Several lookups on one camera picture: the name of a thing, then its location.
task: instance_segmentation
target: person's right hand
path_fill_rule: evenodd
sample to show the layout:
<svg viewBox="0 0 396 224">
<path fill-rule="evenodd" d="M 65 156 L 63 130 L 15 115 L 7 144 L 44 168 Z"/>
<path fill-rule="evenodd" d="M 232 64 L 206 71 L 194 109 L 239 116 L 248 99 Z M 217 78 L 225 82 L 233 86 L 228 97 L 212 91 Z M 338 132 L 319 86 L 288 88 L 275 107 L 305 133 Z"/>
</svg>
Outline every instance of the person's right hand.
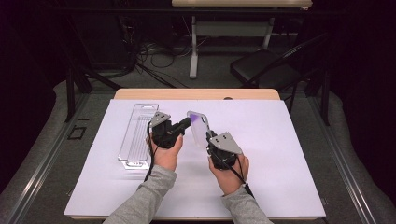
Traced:
<svg viewBox="0 0 396 224">
<path fill-rule="evenodd" d="M 213 173 L 213 175 L 218 180 L 219 186 L 221 190 L 224 192 L 224 196 L 229 195 L 237 191 L 241 185 L 243 184 L 242 180 L 239 179 L 236 174 L 234 174 L 231 170 L 218 170 L 215 168 L 213 161 L 210 157 L 209 159 L 209 169 Z M 236 161 L 233 168 L 235 171 L 245 178 L 245 181 L 248 178 L 248 157 L 245 157 L 243 154 L 238 155 L 239 162 Z"/>
</svg>

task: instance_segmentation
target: hand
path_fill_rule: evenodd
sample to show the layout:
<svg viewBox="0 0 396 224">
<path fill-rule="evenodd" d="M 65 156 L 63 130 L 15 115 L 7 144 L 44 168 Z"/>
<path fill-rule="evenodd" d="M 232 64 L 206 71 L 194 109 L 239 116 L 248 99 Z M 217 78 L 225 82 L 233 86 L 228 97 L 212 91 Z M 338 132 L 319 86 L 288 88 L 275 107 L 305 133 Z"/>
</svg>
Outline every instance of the hand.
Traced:
<svg viewBox="0 0 396 224">
<path fill-rule="evenodd" d="M 151 138 L 151 146 L 154 154 L 154 164 L 165 169 L 175 171 L 177 166 L 177 154 L 183 146 L 183 135 L 177 137 L 175 145 L 171 148 L 161 148 L 155 145 Z"/>
<path fill-rule="evenodd" d="M 243 176 L 246 181 L 248 178 L 248 157 L 245 157 L 241 154 L 238 155 L 238 160 L 240 161 L 241 165 L 239 165 L 239 162 L 236 161 L 233 168 L 238 174 L 243 174 L 241 176 Z M 209 158 L 209 169 L 218 180 L 219 186 L 224 192 L 224 196 L 234 193 L 243 184 L 242 180 L 240 180 L 239 177 L 236 176 L 231 170 L 216 169 L 211 158 Z"/>
</svg>

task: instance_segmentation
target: desk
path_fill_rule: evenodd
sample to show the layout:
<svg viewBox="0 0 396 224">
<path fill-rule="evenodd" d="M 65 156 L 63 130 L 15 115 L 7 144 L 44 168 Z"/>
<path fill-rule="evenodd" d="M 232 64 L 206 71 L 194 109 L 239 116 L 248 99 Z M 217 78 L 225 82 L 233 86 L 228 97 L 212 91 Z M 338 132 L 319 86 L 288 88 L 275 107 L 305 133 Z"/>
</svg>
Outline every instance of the desk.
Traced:
<svg viewBox="0 0 396 224">
<path fill-rule="evenodd" d="M 224 97 L 234 100 L 221 100 Z M 185 118 L 190 109 L 205 113 L 215 132 L 233 134 L 250 158 L 247 180 L 269 218 L 325 217 L 288 110 L 278 99 L 276 91 L 263 89 L 119 90 L 106 111 L 64 214 L 75 219 L 106 218 L 134 193 L 142 180 L 133 179 L 117 161 L 117 155 L 134 104 L 157 103 L 160 111 L 171 114 L 173 122 Z M 258 148 L 257 139 L 265 144 Z M 207 154 L 194 144 L 191 129 L 186 130 L 183 148 L 177 182 L 163 199 L 155 219 L 230 219 L 219 199 L 216 178 L 207 168 Z"/>
<path fill-rule="evenodd" d="M 172 0 L 174 7 L 310 7 L 311 0 Z M 191 67 L 190 78 L 197 77 L 198 35 L 212 36 L 263 36 L 262 48 L 267 49 L 274 26 L 274 18 L 267 21 L 231 22 L 197 21 L 192 16 L 191 23 Z"/>
</svg>

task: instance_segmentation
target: gray sleeve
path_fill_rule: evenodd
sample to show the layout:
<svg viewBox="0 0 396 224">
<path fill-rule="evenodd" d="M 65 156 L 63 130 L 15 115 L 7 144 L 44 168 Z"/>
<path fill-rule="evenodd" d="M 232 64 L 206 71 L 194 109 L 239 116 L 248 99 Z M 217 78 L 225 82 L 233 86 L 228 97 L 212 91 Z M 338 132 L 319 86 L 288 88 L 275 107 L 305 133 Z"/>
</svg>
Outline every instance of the gray sleeve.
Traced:
<svg viewBox="0 0 396 224">
<path fill-rule="evenodd" d="M 236 192 L 221 198 L 224 206 L 231 212 L 235 224 L 271 224 L 267 215 L 260 209 L 256 200 L 241 186 Z"/>
<path fill-rule="evenodd" d="M 171 189 L 177 174 L 155 165 L 148 180 L 104 222 L 109 223 L 150 223 L 160 207 L 163 196 Z"/>
</svg>

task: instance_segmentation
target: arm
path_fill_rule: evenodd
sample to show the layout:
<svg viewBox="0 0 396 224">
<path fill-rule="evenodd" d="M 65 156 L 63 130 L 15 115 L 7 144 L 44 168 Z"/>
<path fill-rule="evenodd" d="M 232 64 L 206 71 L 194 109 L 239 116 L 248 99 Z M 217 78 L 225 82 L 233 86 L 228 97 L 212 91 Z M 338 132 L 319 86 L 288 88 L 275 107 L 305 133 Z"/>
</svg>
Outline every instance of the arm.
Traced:
<svg viewBox="0 0 396 224">
<path fill-rule="evenodd" d="M 175 145 L 169 149 L 157 147 L 151 142 L 154 156 L 154 167 L 148 180 L 137 188 L 137 191 L 104 223 L 150 223 L 160 207 L 166 192 L 171 189 L 176 181 L 177 154 L 183 145 L 180 135 Z"/>
<path fill-rule="evenodd" d="M 248 177 L 249 160 L 244 155 L 238 155 L 238 160 L 240 162 L 236 162 L 233 168 L 243 176 L 246 181 Z M 216 169 L 210 158 L 209 169 L 218 180 L 219 186 L 224 192 L 221 200 L 224 206 L 231 212 L 235 224 L 272 223 L 260 209 L 256 200 L 247 193 L 239 177 L 230 170 Z"/>
</svg>

